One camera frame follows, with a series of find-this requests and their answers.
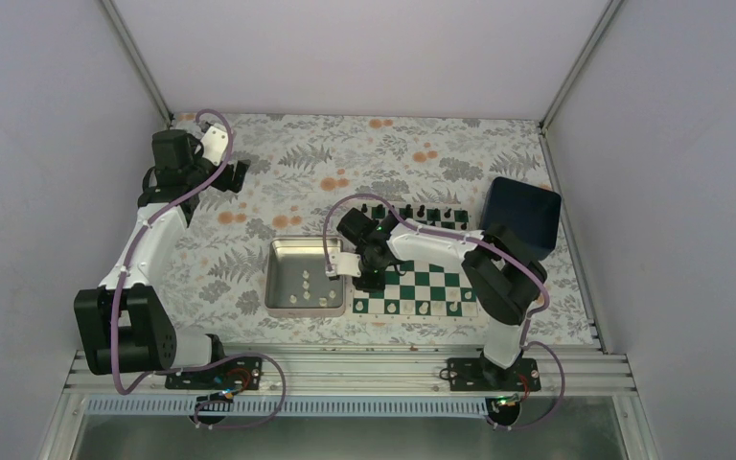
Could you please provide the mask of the metal tray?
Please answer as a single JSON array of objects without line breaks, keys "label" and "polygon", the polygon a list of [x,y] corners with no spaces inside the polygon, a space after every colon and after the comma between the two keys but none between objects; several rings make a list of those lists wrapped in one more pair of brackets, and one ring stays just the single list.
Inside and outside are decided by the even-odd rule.
[{"label": "metal tray", "polygon": [[342,240],[317,236],[284,236],[268,249],[264,306],[278,318],[338,317],[345,311],[345,282],[325,272],[324,249],[342,248]]}]

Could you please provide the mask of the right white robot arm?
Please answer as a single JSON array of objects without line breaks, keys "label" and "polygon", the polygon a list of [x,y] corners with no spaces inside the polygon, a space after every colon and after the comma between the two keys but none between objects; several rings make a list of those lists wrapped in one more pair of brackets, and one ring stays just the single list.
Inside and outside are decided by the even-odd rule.
[{"label": "right white robot arm", "polygon": [[404,218],[394,207],[388,212],[382,220],[369,218],[357,208],[346,213],[336,229],[354,249],[326,250],[326,275],[348,276],[356,288],[374,292],[384,289],[388,267],[408,261],[463,274],[489,317],[481,378],[493,390],[508,387],[518,376],[516,362],[526,348],[527,329],[536,312],[533,305],[549,298],[547,273],[539,258],[501,224],[459,231]]}]

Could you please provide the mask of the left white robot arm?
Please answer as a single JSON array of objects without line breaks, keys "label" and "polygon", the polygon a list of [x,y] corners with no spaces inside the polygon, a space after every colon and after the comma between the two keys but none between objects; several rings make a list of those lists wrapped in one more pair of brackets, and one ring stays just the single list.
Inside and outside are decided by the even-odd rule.
[{"label": "left white robot arm", "polygon": [[219,339],[208,333],[178,331],[157,295],[176,243],[186,234],[207,187],[241,190],[246,162],[223,160],[231,134],[209,126],[201,137],[182,129],[152,136],[154,165],[143,179],[135,225],[117,263],[100,283],[82,289],[74,313],[86,362],[95,375],[111,373],[118,355],[121,373],[190,367],[206,388],[221,385],[228,361]]}]

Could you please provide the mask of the green white chessboard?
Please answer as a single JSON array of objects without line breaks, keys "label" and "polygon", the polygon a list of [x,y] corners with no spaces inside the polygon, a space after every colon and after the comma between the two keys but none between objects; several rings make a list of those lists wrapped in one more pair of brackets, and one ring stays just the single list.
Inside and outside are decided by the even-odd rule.
[{"label": "green white chessboard", "polygon": [[[381,221],[391,217],[388,208],[377,201],[362,200],[350,206],[368,218]],[[447,204],[401,204],[400,214],[449,230],[466,231],[476,226],[477,219],[463,208]],[[485,325],[486,313],[479,307],[465,274],[421,260],[404,262],[399,268],[389,267],[382,293],[367,293],[349,286],[351,306],[346,312],[363,322]],[[387,314],[385,305],[403,301],[429,302],[430,316]]]}]

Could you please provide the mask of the dark blue box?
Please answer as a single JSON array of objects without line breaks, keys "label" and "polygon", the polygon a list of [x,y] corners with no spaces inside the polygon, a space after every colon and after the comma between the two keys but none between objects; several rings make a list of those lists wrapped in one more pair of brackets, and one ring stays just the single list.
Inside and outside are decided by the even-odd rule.
[{"label": "dark blue box", "polygon": [[504,225],[543,261],[556,248],[561,208],[560,194],[500,176],[486,193],[480,228]]}]

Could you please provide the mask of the aluminium frame rail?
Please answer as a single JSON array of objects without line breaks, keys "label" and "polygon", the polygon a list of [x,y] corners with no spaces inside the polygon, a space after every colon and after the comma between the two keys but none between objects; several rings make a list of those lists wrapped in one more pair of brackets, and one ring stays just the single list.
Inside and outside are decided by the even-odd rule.
[{"label": "aluminium frame rail", "polygon": [[[274,353],[291,396],[445,396],[447,381],[439,372],[448,357],[435,353]],[[628,361],[622,356],[559,354],[529,356],[537,362],[541,389],[534,396],[557,395],[563,367],[568,396],[626,396],[637,392]]]}]

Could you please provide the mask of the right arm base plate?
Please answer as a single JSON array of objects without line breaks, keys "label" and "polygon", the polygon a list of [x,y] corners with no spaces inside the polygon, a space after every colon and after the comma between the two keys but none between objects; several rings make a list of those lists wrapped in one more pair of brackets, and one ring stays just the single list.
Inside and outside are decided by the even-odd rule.
[{"label": "right arm base plate", "polygon": [[452,392],[524,392],[540,391],[537,362],[521,357],[511,367],[502,369],[484,357],[452,357],[439,371]]}]

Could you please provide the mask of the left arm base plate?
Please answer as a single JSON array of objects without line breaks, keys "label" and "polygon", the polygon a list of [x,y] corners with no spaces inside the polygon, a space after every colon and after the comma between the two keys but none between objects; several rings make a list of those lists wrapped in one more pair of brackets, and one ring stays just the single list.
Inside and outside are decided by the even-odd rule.
[{"label": "left arm base plate", "polygon": [[166,376],[169,390],[225,391],[258,390],[263,360],[256,356],[239,357],[200,372],[183,372]]}]

